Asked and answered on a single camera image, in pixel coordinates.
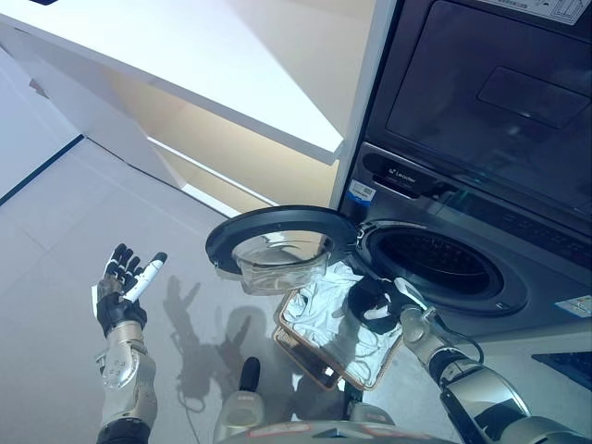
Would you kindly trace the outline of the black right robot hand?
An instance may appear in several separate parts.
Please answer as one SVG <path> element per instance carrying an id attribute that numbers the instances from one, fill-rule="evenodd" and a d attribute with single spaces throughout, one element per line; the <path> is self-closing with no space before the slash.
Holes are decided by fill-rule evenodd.
<path id="1" fill-rule="evenodd" d="M 348 291 L 347 306 L 369 331 L 383 335 L 393 331 L 407 306 L 426 309 L 421 293 L 405 278 L 363 277 Z"/>

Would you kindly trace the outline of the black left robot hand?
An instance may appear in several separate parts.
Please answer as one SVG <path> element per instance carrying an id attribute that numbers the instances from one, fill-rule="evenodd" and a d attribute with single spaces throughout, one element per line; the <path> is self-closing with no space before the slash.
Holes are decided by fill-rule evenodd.
<path id="1" fill-rule="evenodd" d="M 104 336 L 124 322 L 135 322 L 141 329 L 147 323 L 147 313 L 141 307 L 140 297 L 152 283 L 167 254 L 157 253 L 146 265 L 126 244 L 120 243 L 105 264 L 103 278 L 97 284 L 94 303 L 96 319 Z"/>

